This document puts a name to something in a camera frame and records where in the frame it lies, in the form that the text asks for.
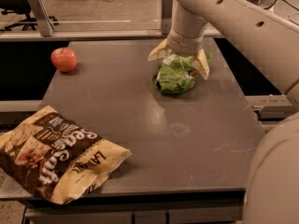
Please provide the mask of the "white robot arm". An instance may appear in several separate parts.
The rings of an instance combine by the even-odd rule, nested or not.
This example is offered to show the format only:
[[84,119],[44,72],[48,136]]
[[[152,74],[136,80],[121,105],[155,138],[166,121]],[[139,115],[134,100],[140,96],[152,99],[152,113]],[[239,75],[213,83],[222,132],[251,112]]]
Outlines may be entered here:
[[[167,39],[150,53],[171,50],[199,61],[212,24],[294,105],[299,103],[299,28],[246,0],[175,0]],[[299,224],[299,114],[270,130],[249,168],[243,224]]]

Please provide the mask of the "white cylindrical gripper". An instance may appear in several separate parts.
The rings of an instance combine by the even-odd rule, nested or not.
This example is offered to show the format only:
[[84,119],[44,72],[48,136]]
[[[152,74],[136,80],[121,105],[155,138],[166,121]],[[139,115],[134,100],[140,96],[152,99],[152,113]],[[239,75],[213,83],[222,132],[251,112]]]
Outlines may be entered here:
[[209,65],[203,47],[203,35],[188,38],[171,30],[167,39],[154,48],[148,57],[149,61],[167,57],[171,50],[179,56],[192,56],[192,67],[199,72],[204,80],[209,77]]

